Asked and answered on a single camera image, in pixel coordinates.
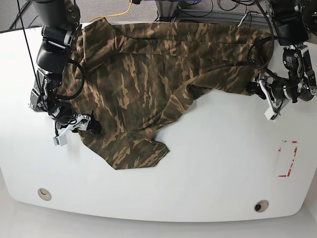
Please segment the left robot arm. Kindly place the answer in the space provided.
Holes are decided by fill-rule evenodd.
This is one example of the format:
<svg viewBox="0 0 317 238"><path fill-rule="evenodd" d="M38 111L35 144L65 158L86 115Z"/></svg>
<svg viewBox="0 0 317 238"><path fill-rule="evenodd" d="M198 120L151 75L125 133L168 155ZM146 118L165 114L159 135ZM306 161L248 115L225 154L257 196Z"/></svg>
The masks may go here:
<svg viewBox="0 0 317 238"><path fill-rule="evenodd" d="M313 70L309 48L305 45L310 34L317 33L317 2L315 0L268 0L268 13L263 16L271 35L251 46L254 57L248 55L248 65L262 69L247 86L250 94L256 94L268 103L265 117L274 120L289 103L299 99L310 101L317 95L317 77ZM268 42L278 41L283 47L282 62L288 70L288 78L280 77L268 69L269 60L260 56L260 49Z"/></svg>

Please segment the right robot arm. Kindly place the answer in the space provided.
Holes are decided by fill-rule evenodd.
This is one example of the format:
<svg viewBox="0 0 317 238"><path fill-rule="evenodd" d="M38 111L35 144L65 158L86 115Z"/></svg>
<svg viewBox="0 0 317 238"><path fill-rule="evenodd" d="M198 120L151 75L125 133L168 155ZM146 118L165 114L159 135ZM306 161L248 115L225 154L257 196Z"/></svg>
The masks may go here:
<svg viewBox="0 0 317 238"><path fill-rule="evenodd" d="M56 130L99 134L101 125L93 112L75 115L68 103L79 96L85 83L83 67L70 58L82 29L79 7L74 0L34 0L32 3L43 26L30 108L47 113L55 121ZM81 82L73 95L63 96L57 93L57 88L62 85L62 73L68 64L80 71Z"/></svg>

